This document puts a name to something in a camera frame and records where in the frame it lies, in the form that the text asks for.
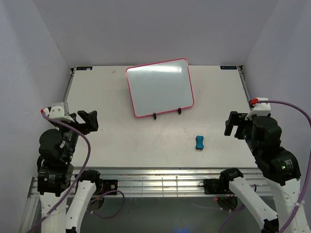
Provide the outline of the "blue bone-shaped eraser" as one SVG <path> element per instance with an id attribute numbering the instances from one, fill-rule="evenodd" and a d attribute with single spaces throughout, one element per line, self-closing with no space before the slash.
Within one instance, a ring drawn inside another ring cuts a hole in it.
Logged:
<path id="1" fill-rule="evenodd" d="M 197 150 L 203 150 L 204 149 L 204 137 L 201 135 L 196 136 L 196 145 L 195 148 Z"/>

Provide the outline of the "pink-framed whiteboard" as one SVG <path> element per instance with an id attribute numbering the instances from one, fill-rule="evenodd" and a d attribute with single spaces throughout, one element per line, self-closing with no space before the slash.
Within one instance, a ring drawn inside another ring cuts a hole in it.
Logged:
<path id="1" fill-rule="evenodd" d="M 126 79 L 137 118 L 154 117 L 194 106 L 190 68 L 185 58 L 126 69 Z"/>

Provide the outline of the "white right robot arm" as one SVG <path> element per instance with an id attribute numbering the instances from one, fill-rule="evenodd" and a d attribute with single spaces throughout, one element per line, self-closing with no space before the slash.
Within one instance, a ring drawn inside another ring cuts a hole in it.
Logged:
<path id="1" fill-rule="evenodd" d="M 295 156 L 281 146 L 282 130 L 270 116 L 231 112 L 225 122 L 226 136 L 237 127 L 235 138 L 244 140 L 271 191 L 274 206 L 267 204 L 236 168 L 220 173 L 220 189 L 232 192 L 256 220 L 262 233 L 309 233 L 300 188 L 301 172 Z"/>

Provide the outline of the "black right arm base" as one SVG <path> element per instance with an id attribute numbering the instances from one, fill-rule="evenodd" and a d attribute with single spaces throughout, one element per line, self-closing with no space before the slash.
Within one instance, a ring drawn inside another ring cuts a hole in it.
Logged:
<path id="1" fill-rule="evenodd" d="M 225 211 L 234 211 L 238 206 L 236 195 L 225 189 L 219 179 L 204 179 L 198 183 L 204 189 L 205 195 L 215 195 L 215 200 L 220 208 Z"/>

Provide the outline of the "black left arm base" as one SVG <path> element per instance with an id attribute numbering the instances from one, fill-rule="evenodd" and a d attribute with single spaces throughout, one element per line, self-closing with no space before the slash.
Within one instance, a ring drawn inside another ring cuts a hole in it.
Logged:
<path id="1" fill-rule="evenodd" d="M 113 191 L 108 195 L 116 195 L 116 190 L 118 189 L 118 180 L 115 179 L 98 179 L 95 181 L 96 190 L 93 193 L 94 196 L 99 196 L 103 193 Z"/>

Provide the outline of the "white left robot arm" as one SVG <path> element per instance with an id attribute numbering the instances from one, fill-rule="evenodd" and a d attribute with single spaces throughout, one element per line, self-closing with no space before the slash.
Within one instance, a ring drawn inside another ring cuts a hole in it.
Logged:
<path id="1" fill-rule="evenodd" d="M 78 111 L 84 123 L 76 121 L 76 114 L 61 112 L 53 116 L 51 108 L 41 110 L 41 114 L 54 128 L 46 130 L 39 139 L 37 190 L 42 214 L 39 225 L 43 233 L 78 233 L 89 205 L 107 195 L 121 194 L 122 200 L 125 195 L 117 189 L 105 191 L 100 173 L 86 170 L 91 156 L 86 135 L 98 130 L 97 111 Z M 72 180 L 71 161 L 79 137 L 87 145 L 87 154 Z"/>

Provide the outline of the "black metal whiteboard stand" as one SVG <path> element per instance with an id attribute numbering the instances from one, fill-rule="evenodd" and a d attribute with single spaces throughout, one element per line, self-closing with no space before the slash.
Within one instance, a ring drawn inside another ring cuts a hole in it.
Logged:
<path id="1" fill-rule="evenodd" d="M 158 115 L 172 114 L 172 113 L 174 113 L 174 112 L 177 112 L 179 115 L 181 115 L 182 109 L 181 109 L 181 108 L 178 108 L 178 109 L 171 110 L 171 111 L 165 111 L 165 112 L 161 112 L 161 113 L 153 113 L 153 114 L 152 114 L 152 117 L 153 117 L 154 120 L 156 120 Z"/>

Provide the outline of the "left blue table label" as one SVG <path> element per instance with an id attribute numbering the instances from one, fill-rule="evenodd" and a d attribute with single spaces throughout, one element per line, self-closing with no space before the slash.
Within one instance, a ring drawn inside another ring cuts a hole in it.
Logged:
<path id="1" fill-rule="evenodd" d="M 93 67 L 77 67 L 76 70 L 82 70 L 82 71 L 88 71 L 88 70 L 92 70 Z"/>

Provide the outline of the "blue table label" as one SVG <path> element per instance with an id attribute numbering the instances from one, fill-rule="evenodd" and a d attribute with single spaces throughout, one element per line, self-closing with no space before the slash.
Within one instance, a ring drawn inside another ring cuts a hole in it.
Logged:
<path id="1" fill-rule="evenodd" d="M 82 71 L 88 71 L 88 70 L 92 70 L 93 67 L 77 67 L 76 70 L 82 70 Z"/>
<path id="2" fill-rule="evenodd" d="M 220 66 L 221 70 L 237 70 L 236 66 Z"/>

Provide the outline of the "right blue table label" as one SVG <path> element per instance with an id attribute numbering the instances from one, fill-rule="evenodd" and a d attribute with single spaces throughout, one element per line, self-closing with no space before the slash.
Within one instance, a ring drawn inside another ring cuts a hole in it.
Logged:
<path id="1" fill-rule="evenodd" d="M 237 70 L 236 66 L 220 66 L 221 70 Z"/>

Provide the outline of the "aluminium table edge rail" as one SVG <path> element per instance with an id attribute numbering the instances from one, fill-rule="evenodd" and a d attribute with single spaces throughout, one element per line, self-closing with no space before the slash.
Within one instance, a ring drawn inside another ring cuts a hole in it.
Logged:
<path id="1" fill-rule="evenodd" d="M 225 168 L 105 168 L 87 167 L 100 172 L 102 179 L 118 180 L 118 190 L 127 198 L 203 197 L 203 179 L 217 179 Z M 272 196 L 258 168 L 239 168 L 249 185 L 257 185 L 261 197 Z M 37 178 L 32 178 L 28 198 L 38 197 Z"/>

